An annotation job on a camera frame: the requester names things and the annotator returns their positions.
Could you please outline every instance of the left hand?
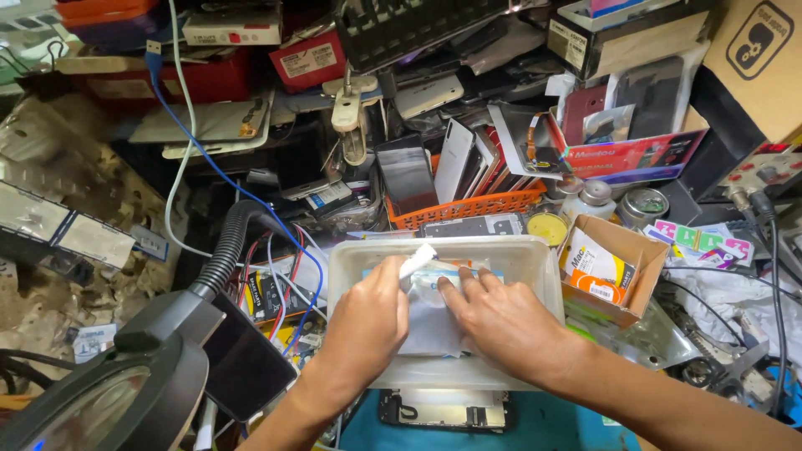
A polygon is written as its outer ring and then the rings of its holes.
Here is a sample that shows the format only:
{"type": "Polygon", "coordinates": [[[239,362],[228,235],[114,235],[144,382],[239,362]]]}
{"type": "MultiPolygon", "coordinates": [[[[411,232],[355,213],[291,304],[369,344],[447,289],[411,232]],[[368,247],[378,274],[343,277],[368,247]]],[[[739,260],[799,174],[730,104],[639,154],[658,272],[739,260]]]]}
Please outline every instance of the left hand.
{"type": "Polygon", "coordinates": [[[325,377],[327,396],[345,407],[390,365],[409,333],[409,302],[399,288],[406,257],[385,258],[337,302],[320,352],[304,372],[325,377]]]}

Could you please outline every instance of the forearm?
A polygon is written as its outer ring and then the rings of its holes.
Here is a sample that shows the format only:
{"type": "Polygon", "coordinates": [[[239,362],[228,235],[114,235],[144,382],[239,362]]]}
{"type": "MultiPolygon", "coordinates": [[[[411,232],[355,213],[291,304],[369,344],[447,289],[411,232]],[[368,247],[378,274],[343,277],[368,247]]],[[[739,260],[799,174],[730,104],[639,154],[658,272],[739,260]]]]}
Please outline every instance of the forearm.
{"type": "Polygon", "coordinates": [[[323,373],[307,364],[298,381],[238,451],[309,451],[347,406],[325,387],[323,373]]]}
{"type": "Polygon", "coordinates": [[[633,364],[584,339],[551,393],[613,418],[662,451],[802,449],[802,435],[749,408],[633,364]]]}

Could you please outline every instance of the logo icon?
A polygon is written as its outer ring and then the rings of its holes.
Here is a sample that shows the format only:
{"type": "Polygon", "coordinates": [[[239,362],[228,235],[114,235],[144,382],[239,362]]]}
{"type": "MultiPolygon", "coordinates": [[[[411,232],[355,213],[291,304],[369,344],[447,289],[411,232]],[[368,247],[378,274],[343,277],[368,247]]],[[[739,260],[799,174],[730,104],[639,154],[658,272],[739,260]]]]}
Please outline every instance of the logo icon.
{"type": "Polygon", "coordinates": [[[794,33],[794,21],[774,3],[761,2],[727,46],[727,61],[738,75],[760,75],[794,33]]]}

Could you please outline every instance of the black box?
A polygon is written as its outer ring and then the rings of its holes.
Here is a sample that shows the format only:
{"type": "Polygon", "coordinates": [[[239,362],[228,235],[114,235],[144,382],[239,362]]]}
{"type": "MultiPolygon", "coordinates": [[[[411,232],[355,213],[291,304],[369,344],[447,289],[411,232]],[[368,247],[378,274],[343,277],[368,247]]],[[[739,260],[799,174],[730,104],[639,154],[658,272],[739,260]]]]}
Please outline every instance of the black box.
{"type": "Polygon", "coordinates": [[[580,80],[594,79],[692,48],[707,37],[715,5],[676,2],[595,32],[554,13],[548,47],[580,80]]]}

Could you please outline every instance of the white bottle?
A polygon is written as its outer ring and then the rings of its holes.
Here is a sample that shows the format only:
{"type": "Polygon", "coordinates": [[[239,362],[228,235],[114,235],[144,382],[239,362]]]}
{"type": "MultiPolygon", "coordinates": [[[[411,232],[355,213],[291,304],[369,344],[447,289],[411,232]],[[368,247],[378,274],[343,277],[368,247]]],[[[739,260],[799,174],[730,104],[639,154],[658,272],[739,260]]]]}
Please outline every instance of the white bottle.
{"type": "Polygon", "coordinates": [[[560,217],[571,224],[580,214],[609,220],[615,211],[615,201],[610,199],[613,189],[600,180],[588,180],[579,195],[569,195],[560,209],[560,217]]]}

